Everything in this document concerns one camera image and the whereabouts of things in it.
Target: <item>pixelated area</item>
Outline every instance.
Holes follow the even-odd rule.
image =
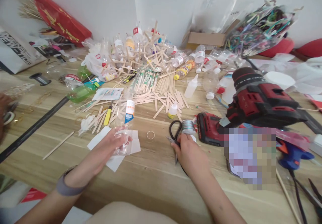
[[[276,128],[229,128],[224,154],[233,170],[252,190],[276,184]]]

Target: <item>beige cloth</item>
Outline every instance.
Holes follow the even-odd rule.
[[[169,217],[126,202],[112,202],[95,213],[86,224],[177,224]]]

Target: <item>red cushion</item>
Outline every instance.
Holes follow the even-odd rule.
[[[278,44],[274,47],[265,50],[264,52],[259,53],[261,56],[265,57],[274,57],[277,53],[290,53],[294,48],[294,42],[291,38],[283,38]]]
[[[296,49],[297,52],[311,58],[322,56],[322,38],[313,40]]]

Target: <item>white paper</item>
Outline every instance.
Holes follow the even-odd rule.
[[[99,134],[97,134],[87,145],[87,147],[92,150],[105,136],[108,134],[108,132],[111,130],[110,127],[106,126],[104,127]],[[131,147],[131,153],[136,153],[141,151],[138,131],[131,130],[132,135],[132,147]],[[112,156],[106,163],[106,166],[109,167],[113,172],[116,172],[120,164],[122,163],[125,156]]]
[[[121,92],[124,88],[99,88],[96,94],[93,96],[93,100],[118,100],[121,96]]]

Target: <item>paper sheet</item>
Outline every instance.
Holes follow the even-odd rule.
[[[111,130],[110,127],[106,126],[104,127],[99,134],[97,134],[87,145],[87,147],[92,150],[102,139],[103,137],[108,134],[108,132]],[[141,151],[138,131],[131,130],[132,133],[132,147],[131,147],[131,153],[136,153]],[[116,172],[120,164],[122,163],[125,156],[112,156],[106,163],[106,166],[109,167],[113,172]]]

